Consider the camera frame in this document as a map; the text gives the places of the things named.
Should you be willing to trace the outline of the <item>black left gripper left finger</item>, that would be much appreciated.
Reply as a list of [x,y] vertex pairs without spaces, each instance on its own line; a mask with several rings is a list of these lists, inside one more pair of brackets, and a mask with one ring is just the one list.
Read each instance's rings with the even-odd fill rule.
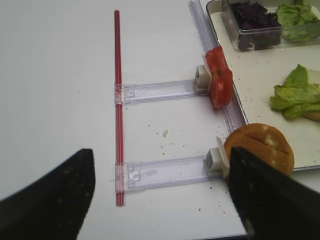
[[93,150],[83,148],[0,201],[2,240],[75,240],[96,186]]

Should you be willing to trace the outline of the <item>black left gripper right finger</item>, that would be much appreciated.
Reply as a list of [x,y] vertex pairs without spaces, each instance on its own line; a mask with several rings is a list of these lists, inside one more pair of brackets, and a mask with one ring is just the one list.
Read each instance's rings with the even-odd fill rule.
[[228,189],[250,240],[318,240],[320,194],[242,147],[231,149]]

